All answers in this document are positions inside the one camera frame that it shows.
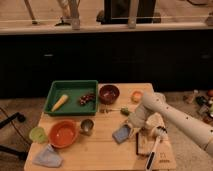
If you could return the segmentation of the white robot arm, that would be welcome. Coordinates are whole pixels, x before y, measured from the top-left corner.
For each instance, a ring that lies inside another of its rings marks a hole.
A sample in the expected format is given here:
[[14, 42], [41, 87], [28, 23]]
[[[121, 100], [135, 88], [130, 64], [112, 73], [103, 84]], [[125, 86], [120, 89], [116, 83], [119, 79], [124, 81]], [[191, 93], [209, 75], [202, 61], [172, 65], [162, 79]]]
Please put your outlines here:
[[148, 117], [159, 113], [201, 149], [213, 157], [213, 127], [170, 106], [161, 93], [144, 92], [140, 104], [128, 116], [133, 128], [145, 126]]

